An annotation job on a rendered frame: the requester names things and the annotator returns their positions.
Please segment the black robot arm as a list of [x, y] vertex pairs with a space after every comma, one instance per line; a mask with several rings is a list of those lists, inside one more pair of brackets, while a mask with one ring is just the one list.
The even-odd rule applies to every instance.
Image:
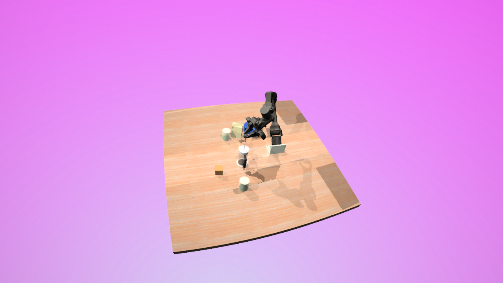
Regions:
[[[263, 107], [260, 109], [260, 112], [262, 114], [263, 119], [266, 121], [267, 124], [271, 123], [270, 126], [270, 135], [272, 137], [272, 145], [280, 145], [281, 144], [281, 136], [282, 130], [277, 122], [277, 115], [276, 115], [276, 110], [275, 110], [275, 103], [277, 101], [277, 94], [276, 92], [266, 92], [265, 93], [265, 104], [263, 104]], [[261, 127], [263, 120], [259, 120], [260, 118], [255, 118], [254, 116], [251, 118], [251, 122], [253, 122], [254, 125], [257, 125], [258, 127]], [[280, 135], [280, 136], [277, 136]]]

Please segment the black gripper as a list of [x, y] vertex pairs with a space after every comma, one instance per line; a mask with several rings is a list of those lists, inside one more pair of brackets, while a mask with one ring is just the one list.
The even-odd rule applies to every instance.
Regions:
[[261, 138], [263, 140], [265, 140], [266, 139], [265, 133], [261, 129], [264, 128], [264, 127], [266, 127], [266, 125], [267, 125], [266, 121], [263, 118], [260, 118], [259, 120], [260, 121], [263, 120], [263, 123], [262, 123], [261, 127], [258, 127], [257, 125], [254, 125], [253, 122], [250, 121], [251, 118], [249, 116], [246, 117], [246, 120], [248, 122], [248, 127], [247, 127], [246, 131], [244, 132], [244, 134], [247, 134], [250, 131], [252, 131], [253, 127], [255, 128], [255, 130], [253, 130], [252, 133], [250, 133], [248, 136], [246, 136], [246, 138], [251, 138], [251, 137], [255, 137], [255, 136], [258, 136], [258, 137], [261, 136]]

